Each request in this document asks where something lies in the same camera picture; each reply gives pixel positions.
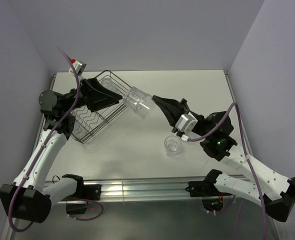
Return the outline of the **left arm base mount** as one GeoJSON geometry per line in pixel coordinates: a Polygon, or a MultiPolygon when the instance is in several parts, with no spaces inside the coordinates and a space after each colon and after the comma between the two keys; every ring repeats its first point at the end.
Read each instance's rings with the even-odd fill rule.
{"type": "Polygon", "coordinates": [[[81,201],[79,203],[66,203],[65,210],[68,215],[83,215],[90,206],[90,201],[99,201],[101,196],[102,185],[101,184],[86,184],[83,187],[82,192],[76,195],[70,195],[64,199],[64,201],[81,201]]]}

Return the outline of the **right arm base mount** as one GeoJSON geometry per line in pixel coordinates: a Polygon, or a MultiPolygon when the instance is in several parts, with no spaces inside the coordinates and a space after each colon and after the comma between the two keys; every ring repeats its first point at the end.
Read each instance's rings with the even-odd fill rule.
{"type": "Polygon", "coordinates": [[[230,193],[220,192],[214,184],[202,181],[189,181],[185,191],[191,198],[196,197],[225,197],[232,196],[230,193]]]}

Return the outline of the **small clear glass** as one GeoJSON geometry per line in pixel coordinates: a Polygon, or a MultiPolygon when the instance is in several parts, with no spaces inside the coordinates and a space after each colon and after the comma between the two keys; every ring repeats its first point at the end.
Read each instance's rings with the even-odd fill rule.
{"type": "Polygon", "coordinates": [[[76,122],[76,123],[74,124],[74,128],[73,128],[73,131],[72,131],[72,135],[73,135],[75,138],[80,139],[80,138],[83,137],[83,135],[84,135],[84,131],[85,131],[84,127],[83,127],[81,124],[79,124],[78,122],[76,122]]]}

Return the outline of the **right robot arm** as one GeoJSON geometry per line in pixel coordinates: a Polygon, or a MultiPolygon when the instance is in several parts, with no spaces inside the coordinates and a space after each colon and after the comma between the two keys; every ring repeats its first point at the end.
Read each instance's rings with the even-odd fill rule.
{"type": "Polygon", "coordinates": [[[191,195],[227,193],[251,201],[279,222],[286,222],[295,204],[295,177],[289,178],[267,167],[246,152],[230,134],[234,130],[229,113],[237,107],[207,117],[190,110],[187,100],[152,96],[152,101],[166,117],[172,132],[186,142],[199,142],[203,151],[216,161],[234,169],[248,180],[238,180],[220,170],[212,169],[201,186],[190,190],[191,195]]]}

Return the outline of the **clear glass back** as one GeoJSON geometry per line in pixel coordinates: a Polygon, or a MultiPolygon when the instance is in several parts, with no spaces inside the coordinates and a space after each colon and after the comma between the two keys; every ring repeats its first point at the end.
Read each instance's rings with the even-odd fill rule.
{"type": "Polygon", "coordinates": [[[128,90],[124,95],[122,102],[143,120],[151,114],[156,106],[150,94],[135,86],[128,90]]]}

